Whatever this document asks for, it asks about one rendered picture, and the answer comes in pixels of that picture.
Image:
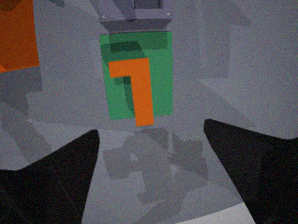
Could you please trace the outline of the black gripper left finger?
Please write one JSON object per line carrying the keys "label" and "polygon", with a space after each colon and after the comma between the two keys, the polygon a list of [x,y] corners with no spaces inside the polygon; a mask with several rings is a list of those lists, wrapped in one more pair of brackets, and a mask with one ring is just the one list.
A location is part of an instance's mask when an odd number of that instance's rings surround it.
{"label": "black gripper left finger", "polygon": [[81,224],[98,144],[92,129],[19,171],[0,169],[0,206],[25,224]]}

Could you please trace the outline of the orange l-shaped part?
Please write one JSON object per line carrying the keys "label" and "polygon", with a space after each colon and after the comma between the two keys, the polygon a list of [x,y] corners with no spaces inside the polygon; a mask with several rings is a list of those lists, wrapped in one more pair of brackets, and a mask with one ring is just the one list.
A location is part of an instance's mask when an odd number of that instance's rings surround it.
{"label": "orange l-shaped part", "polygon": [[130,76],[137,127],[153,125],[148,59],[108,61],[110,77]]}

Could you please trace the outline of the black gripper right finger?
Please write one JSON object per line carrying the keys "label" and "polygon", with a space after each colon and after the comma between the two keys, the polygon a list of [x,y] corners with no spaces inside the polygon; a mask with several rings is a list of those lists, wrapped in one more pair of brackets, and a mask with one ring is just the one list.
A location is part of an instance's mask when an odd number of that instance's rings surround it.
{"label": "black gripper right finger", "polygon": [[281,218],[277,212],[298,181],[298,137],[282,139],[205,120],[204,133],[255,224]]}

